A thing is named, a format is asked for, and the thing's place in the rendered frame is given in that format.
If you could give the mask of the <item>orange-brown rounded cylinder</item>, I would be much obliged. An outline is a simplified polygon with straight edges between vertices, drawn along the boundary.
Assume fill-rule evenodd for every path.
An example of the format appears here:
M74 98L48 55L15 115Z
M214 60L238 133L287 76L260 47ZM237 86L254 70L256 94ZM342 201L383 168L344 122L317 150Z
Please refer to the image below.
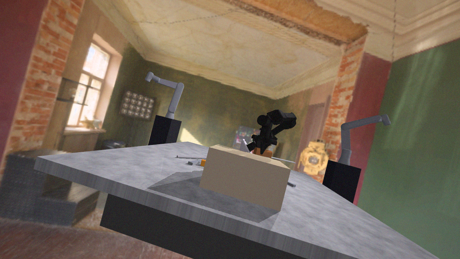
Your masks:
M257 147L255 147L253 154L260 155L260 156L263 156L263 157L268 157L268 158L283 160L283 159L279 159L279 158L272 157L272 151L269 151L269 150L265 150L265 151L263 152L263 154L260 154L260 149L257 148ZM295 163L295 162L293 162L293 161L288 161L288 160L283 160L283 161Z

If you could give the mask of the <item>tan rectangular box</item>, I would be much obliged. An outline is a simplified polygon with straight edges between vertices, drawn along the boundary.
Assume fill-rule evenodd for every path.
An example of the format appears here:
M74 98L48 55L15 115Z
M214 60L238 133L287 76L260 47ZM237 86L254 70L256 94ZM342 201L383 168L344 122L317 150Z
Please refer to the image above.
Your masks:
M199 187L281 210L291 169L278 160L210 146Z

